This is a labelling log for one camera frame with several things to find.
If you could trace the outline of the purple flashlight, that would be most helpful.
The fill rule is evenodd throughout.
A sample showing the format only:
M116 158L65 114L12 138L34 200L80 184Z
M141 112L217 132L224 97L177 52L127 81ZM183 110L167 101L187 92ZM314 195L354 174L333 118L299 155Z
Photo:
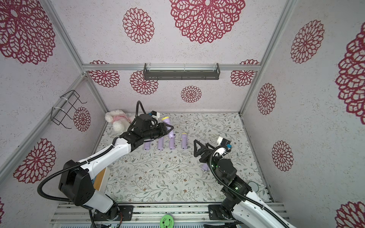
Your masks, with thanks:
M181 148L184 150L188 148L188 134L187 133L181 134Z
M172 134L169 137L169 148L170 148L170 150L174 150L175 149L175 137L176 137L175 134Z
M174 133L174 127L171 125L171 119L170 117L166 116L164 118L162 118L162 122L165 124L166 126L166 130L167 130L167 135L170 139L174 139L175 138L175 133Z
M162 151L164 147L164 138L158 140L158 150Z
M207 163L204 163L202 166L201 166L201 169L204 171L204 172L208 172L210 170L209 168L209 165Z
M150 150L150 147L151 147L151 142L145 142L144 143L144 149L145 150L147 150L147 151Z

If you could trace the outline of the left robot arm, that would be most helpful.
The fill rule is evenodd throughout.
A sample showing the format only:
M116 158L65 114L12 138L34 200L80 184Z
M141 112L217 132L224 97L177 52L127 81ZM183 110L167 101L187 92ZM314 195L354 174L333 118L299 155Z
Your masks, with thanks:
M106 220L116 220L120 215L118 203L96 190L92 182L107 166L143 145L162 138L173 131L169 123L158 122L149 114L141 114L133 120L126 132L113 139L112 143L94 155L80 161L66 162L58 171L41 181L38 194L48 200L71 202L89 211L103 214ZM60 176L59 190L64 197L55 197L43 191L44 185Z

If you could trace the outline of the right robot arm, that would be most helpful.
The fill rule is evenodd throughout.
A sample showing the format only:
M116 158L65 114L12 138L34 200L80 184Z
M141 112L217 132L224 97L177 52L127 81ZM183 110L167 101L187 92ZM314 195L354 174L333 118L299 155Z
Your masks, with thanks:
M222 186L225 199L221 204L208 206L211 220L231 220L228 228L245 225L248 228L291 228L275 210L267 205L252 187L237 175L231 159L225 156L231 152L231 142L219 138L218 145L203 144L194 140L194 156L205 164L214 179Z

